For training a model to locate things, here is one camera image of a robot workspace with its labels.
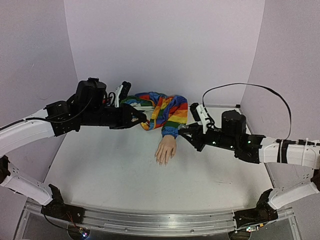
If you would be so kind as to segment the mannequin hand with nails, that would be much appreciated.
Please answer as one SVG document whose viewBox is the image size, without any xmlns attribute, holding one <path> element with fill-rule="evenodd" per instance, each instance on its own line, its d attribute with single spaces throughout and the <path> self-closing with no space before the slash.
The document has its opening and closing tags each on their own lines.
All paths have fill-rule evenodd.
<svg viewBox="0 0 320 240">
<path fill-rule="evenodd" d="M 160 166 L 166 166 L 176 154 L 177 142 L 174 136 L 165 135 L 160 141 L 155 153 L 156 162 Z"/>
</svg>

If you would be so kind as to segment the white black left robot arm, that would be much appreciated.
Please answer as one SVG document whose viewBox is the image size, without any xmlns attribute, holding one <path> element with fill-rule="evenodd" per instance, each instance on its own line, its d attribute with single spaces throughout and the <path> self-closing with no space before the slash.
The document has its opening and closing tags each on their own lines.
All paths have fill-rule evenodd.
<svg viewBox="0 0 320 240">
<path fill-rule="evenodd" d="M 41 139 L 79 132 L 82 126 L 108 127 L 111 130 L 132 128 L 145 123 L 147 117 L 129 104 L 120 104 L 131 84 L 124 81 L 108 100 L 107 86 L 90 77 L 78 83 L 68 100 L 46 105 L 36 113 L 0 129 L 0 185 L 38 202 L 41 213 L 64 221 L 81 223 L 84 208 L 66 204 L 60 190 L 20 171 L 7 153 Z"/>
</svg>

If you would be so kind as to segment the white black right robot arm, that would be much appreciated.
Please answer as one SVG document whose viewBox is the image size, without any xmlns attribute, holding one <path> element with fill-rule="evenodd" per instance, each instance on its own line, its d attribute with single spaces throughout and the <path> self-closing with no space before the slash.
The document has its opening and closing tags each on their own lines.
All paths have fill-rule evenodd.
<svg viewBox="0 0 320 240">
<path fill-rule="evenodd" d="M 236 229 L 251 229 L 278 218 L 278 209 L 292 202 L 320 192 L 320 142 L 318 140 L 276 139 L 259 134 L 248 134 L 246 117 L 236 110 L 224 111 L 221 127 L 212 127 L 208 113 L 197 106 L 192 110 L 194 123 L 178 133 L 198 152 L 205 146 L 232 151 L 234 157 L 250 164 L 278 163 L 312 169 L 312 176 L 290 187 L 264 191 L 254 208 L 234 212 Z"/>
</svg>

